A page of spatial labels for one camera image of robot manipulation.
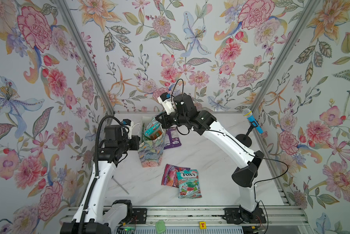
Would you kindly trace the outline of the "green Fox's candy bag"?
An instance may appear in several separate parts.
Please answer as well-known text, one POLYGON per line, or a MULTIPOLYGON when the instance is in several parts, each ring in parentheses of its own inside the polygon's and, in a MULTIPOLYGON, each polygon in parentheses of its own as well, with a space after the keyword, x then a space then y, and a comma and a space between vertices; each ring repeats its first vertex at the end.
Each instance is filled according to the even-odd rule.
POLYGON ((145 127, 143 135, 145 138, 150 140, 156 140, 163 134, 161 123, 153 118, 149 124, 145 127))
POLYGON ((177 179, 180 199, 199 199, 202 197, 197 170, 177 172, 177 179))

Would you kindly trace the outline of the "purple snack packet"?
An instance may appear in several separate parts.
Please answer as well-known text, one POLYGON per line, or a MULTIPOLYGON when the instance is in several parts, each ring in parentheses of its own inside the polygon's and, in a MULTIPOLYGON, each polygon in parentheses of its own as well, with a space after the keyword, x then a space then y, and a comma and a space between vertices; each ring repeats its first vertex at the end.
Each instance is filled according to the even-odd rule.
POLYGON ((180 142, 177 129, 169 128, 165 136, 164 149, 167 150, 167 149, 177 148, 177 147, 180 147, 181 145, 182 144, 180 142))

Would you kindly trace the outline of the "floral white paper bag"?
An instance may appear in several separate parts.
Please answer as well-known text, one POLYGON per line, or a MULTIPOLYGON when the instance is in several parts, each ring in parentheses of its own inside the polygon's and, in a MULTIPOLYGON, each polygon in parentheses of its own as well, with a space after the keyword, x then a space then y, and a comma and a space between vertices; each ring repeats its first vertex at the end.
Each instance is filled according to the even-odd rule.
POLYGON ((138 156, 143 168, 158 167, 162 163, 162 156, 165 144, 166 130, 163 130, 162 136, 156 140, 150 140, 144 137, 145 127, 154 117, 142 117, 139 136, 141 138, 138 149, 138 156))

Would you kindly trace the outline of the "pink purple Fox's candy bag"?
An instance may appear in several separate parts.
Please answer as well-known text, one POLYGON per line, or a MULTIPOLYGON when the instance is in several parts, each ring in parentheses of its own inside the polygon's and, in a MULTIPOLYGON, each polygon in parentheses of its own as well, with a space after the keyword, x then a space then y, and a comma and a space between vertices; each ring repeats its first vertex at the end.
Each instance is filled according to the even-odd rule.
POLYGON ((190 170, 190 168, 166 164, 161 185, 178 188, 177 173, 184 170, 190 170))

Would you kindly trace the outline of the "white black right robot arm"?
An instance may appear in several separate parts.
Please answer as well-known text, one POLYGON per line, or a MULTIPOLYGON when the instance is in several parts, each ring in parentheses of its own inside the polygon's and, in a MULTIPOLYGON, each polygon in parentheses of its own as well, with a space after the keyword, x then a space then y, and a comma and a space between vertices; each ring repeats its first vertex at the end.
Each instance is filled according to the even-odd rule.
POLYGON ((256 201, 253 183, 258 175, 264 154, 261 151, 255 152, 241 143, 210 112, 198 111, 189 95, 180 94, 172 97, 165 92, 157 100, 165 110, 155 117, 161 123, 162 128, 186 126, 190 131, 213 142, 232 158, 237 168, 231 177, 239 186, 240 207, 247 213, 256 211, 259 205, 256 201))

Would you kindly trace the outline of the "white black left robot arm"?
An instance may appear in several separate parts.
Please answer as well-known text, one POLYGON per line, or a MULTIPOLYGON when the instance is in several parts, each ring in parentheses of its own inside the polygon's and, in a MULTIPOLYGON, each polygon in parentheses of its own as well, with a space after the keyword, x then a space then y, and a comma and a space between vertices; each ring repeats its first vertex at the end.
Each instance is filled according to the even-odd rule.
POLYGON ((139 149, 140 137, 133 135, 134 123, 115 116, 101 119, 96 132, 92 175, 77 212, 65 222, 62 234, 111 234, 130 223, 133 206, 130 200, 116 200, 104 210, 107 190, 118 165, 129 151, 139 149))

